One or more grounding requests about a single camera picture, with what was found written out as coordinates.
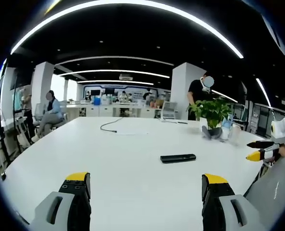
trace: potted plant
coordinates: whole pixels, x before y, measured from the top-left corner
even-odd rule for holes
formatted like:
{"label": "potted plant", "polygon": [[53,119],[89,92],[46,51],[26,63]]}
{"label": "potted plant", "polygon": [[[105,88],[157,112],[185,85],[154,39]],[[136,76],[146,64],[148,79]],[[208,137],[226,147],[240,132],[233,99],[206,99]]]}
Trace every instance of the potted plant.
{"label": "potted plant", "polygon": [[223,99],[215,99],[213,101],[197,100],[195,104],[189,107],[191,108],[191,113],[195,113],[197,118],[206,118],[211,129],[216,128],[223,118],[227,119],[229,113],[231,113],[230,104]]}

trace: white cabinet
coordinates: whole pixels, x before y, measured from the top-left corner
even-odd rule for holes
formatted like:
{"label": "white cabinet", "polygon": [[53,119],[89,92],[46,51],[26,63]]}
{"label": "white cabinet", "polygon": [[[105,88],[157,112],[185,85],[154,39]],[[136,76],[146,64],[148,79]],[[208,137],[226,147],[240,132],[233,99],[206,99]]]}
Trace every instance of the white cabinet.
{"label": "white cabinet", "polygon": [[141,108],[140,117],[141,118],[154,118],[155,117],[155,109]]}
{"label": "white cabinet", "polygon": [[98,116],[99,116],[99,107],[86,108],[86,117],[98,117]]}
{"label": "white cabinet", "polygon": [[101,116],[101,117],[113,117],[113,107],[101,106],[99,108],[99,116]]}

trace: ceiling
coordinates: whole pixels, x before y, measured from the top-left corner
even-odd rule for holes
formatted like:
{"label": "ceiling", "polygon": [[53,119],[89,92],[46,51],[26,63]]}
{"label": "ceiling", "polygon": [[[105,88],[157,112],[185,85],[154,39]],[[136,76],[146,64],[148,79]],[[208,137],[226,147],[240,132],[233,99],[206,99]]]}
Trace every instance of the ceiling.
{"label": "ceiling", "polygon": [[[62,0],[46,18],[78,2],[84,1]],[[188,62],[210,71],[215,79],[215,90],[237,98],[239,82],[242,81],[250,99],[267,104],[255,80],[260,78],[272,106],[283,108],[279,99],[285,99],[285,56],[259,13],[237,0],[157,2],[184,10],[216,28],[244,58],[238,58],[212,33],[181,16],[151,7],[115,4],[83,9],[46,25],[10,57],[10,65],[34,67],[44,61],[58,64],[94,56],[130,56],[173,65],[140,59],[98,58],[68,62],[62,66],[72,71],[119,69],[171,77],[173,68]],[[56,68],[55,73],[64,72]],[[118,80],[119,75],[112,72],[80,74],[88,80]],[[134,81],[171,88],[169,78],[143,74],[131,76]],[[70,75],[66,77],[79,80]]]}

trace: wire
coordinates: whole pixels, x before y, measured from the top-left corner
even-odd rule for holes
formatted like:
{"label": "wire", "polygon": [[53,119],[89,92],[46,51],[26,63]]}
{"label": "wire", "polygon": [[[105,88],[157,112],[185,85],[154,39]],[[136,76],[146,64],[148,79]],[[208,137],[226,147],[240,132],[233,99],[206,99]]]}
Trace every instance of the wire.
{"label": "wire", "polygon": [[116,123],[116,122],[118,122],[118,121],[119,121],[119,120],[121,120],[121,119],[123,119],[123,117],[118,118],[118,119],[117,119],[117,120],[115,120],[115,121],[112,121],[112,122],[109,122],[109,123],[103,124],[102,126],[100,126],[100,128],[99,128],[99,129],[101,129],[102,131],[109,131],[109,132],[117,133],[117,131],[116,131],[116,130],[107,130],[107,129],[103,129],[103,127],[104,127],[104,126],[106,126],[106,125],[109,125],[109,124]]}

